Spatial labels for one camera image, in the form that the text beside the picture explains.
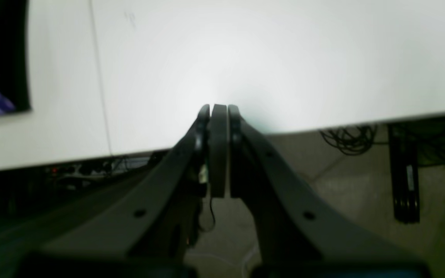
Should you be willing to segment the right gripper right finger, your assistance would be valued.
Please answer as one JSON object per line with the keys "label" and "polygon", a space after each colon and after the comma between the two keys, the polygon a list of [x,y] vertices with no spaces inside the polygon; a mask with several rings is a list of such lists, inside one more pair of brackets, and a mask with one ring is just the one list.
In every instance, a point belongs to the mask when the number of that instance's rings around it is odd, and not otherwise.
{"label": "right gripper right finger", "polygon": [[356,225],[228,106],[230,194],[250,210],[262,263],[252,278],[430,278],[427,264]]}

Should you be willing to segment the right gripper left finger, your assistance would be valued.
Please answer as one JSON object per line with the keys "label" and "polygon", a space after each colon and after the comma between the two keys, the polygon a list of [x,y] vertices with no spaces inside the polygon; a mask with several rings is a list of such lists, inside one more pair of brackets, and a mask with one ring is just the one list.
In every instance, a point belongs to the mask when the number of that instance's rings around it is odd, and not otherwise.
{"label": "right gripper left finger", "polygon": [[196,278],[183,264],[201,202],[224,196],[227,107],[204,105],[188,132],[125,197],[27,255],[16,278]]}

